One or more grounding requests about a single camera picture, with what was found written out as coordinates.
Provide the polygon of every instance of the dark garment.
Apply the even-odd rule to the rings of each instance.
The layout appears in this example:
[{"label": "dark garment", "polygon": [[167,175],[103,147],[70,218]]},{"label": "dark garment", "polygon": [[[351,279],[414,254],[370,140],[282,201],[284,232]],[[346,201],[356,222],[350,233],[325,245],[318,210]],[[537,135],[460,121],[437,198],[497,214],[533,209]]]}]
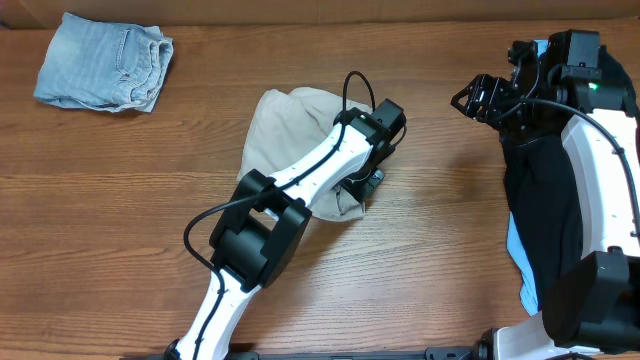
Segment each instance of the dark garment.
[{"label": "dark garment", "polygon": [[571,162],[558,135],[503,144],[509,209],[533,270],[542,308],[545,291],[580,261],[582,215]]}]

